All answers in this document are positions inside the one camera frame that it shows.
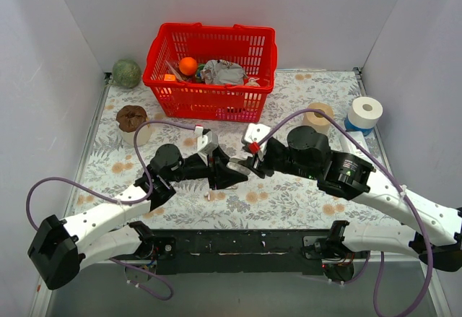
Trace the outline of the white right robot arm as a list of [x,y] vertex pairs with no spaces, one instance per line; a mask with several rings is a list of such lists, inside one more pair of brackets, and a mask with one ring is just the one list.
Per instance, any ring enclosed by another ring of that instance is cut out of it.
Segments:
[[308,244],[311,257],[332,259],[362,251],[400,253],[435,269],[461,268],[461,211],[441,206],[408,189],[396,189],[390,179],[367,160],[333,151],[328,137],[309,126],[298,126],[282,144],[265,141],[270,127],[251,123],[242,143],[251,154],[242,162],[260,178],[275,172],[309,178],[330,196],[363,204],[399,221],[395,227],[335,221],[326,237]]

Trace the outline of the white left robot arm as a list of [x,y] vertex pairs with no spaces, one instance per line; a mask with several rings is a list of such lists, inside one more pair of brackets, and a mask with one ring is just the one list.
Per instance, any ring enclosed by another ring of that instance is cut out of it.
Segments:
[[182,157],[174,144],[155,152],[147,171],[121,192],[115,203],[101,203],[86,212],[60,220],[45,218],[27,251],[50,290],[70,283],[79,271],[114,256],[148,258],[158,249],[152,231],[132,222],[165,204],[175,195],[173,182],[206,179],[211,189],[225,189],[248,179],[249,169],[220,147],[210,153]]

